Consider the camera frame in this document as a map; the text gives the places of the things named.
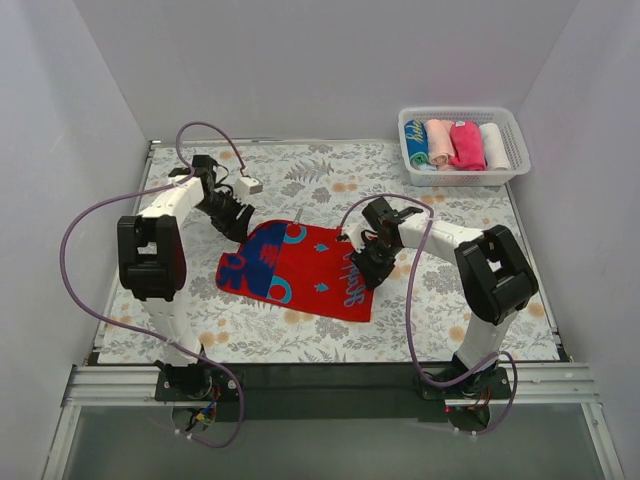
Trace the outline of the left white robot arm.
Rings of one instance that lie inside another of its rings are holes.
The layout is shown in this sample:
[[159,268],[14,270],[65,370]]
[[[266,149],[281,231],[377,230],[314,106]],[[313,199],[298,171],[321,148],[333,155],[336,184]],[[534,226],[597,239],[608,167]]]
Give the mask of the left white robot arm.
[[193,400],[211,392],[213,377],[206,362],[186,353],[201,355],[202,344],[186,314],[188,269],[181,226],[199,210],[225,238],[242,243],[255,211],[246,200],[263,189],[247,175],[227,185],[218,168],[212,157],[194,156],[189,167],[170,172],[166,188],[150,205],[117,223],[120,283],[141,302],[164,343],[164,357],[155,365],[168,388]]

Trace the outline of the pink red towel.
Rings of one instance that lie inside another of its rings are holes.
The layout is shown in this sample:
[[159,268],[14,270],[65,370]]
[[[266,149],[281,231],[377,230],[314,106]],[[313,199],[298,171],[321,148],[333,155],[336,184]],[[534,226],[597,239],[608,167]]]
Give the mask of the pink red towel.
[[450,129],[450,138],[455,150],[451,164],[459,170],[485,171],[486,161],[480,128],[468,121],[455,122]]

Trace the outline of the red blue towel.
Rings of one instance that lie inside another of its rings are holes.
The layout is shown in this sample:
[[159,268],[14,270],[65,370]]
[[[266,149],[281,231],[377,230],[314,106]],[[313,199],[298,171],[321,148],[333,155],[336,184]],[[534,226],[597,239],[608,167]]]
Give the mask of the red blue towel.
[[227,293],[348,322],[371,320],[373,292],[337,229],[271,220],[221,256],[216,286]]

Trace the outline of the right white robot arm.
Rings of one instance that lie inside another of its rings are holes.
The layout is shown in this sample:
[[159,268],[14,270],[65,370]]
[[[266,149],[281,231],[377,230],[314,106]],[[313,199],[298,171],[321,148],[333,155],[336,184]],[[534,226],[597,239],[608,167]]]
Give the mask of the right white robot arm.
[[417,256],[428,253],[457,268],[471,319],[447,371],[451,377],[434,379],[419,360],[412,363],[424,384],[475,397],[488,386],[487,372],[504,356],[501,345],[506,333],[538,293],[538,280],[509,228],[455,225],[437,219],[431,206],[416,199],[398,211],[389,198],[377,194],[358,200],[368,225],[351,224],[343,218],[338,238],[352,245],[350,260],[369,290],[389,277],[403,249],[412,249]]

